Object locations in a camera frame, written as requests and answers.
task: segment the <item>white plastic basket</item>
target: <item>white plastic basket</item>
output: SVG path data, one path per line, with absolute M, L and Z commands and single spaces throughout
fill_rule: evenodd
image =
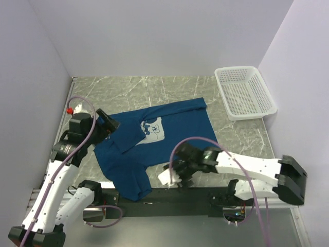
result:
M 277 111 L 271 94 L 255 67 L 218 68 L 215 75 L 231 121 L 261 118 Z

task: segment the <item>gray marble surface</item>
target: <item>gray marble surface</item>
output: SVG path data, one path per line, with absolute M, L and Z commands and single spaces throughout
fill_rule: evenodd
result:
M 102 108 L 108 114 L 204 97 L 210 122 L 223 147 L 243 155 L 273 158 L 262 119 L 233 122 L 228 119 L 215 77 L 78 77 L 74 79 L 71 95 L 88 98 L 95 109 Z M 79 103 L 79 100 L 74 100 L 71 106 Z M 66 115 L 61 132 L 68 128 L 68 121 Z M 161 172 L 162 164 L 147 169 L 153 188 L 163 187 L 157 179 Z M 228 174 L 196 173 L 193 181 L 197 187 L 226 186 L 232 178 Z M 107 181 L 98 166 L 93 147 L 83 159 L 74 184 L 78 185 L 84 179 Z

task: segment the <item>black wire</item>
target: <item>black wire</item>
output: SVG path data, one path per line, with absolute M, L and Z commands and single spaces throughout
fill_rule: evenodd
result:
M 75 190 L 77 190 L 77 188 L 74 187 L 73 185 L 70 185 L 70 186 L 68 186 L 68 188 L 67 188 L 67 192 L 68 192 L 69 194 L 71 194 L 72 196 L 74 196 L 74 193 L 72 193 L 72 192 L 70 191 L 70 187 L 72 187 L 72 188 L 75 189 Z

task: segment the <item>blue fabric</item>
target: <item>blue fabric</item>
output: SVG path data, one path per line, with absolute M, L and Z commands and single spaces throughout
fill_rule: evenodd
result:
M 121 124 L 94 149 L 105 177 L 125 198 L 137 201 L 147 195 L 151 185 L 146 168 L 168 162 L 178 142 L 191 136 L 217 141 L 206 107 L 197 98 L 111 115 Z M 200 149 L 211 146 L 201 140 L 190 143 Z

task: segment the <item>perforated basket bottom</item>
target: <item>perforated basket bottom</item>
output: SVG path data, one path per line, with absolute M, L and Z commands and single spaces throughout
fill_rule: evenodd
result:
M 232 114 L 245 115 L 258 112 L 245 83 L 223 84 L 222 89 Z

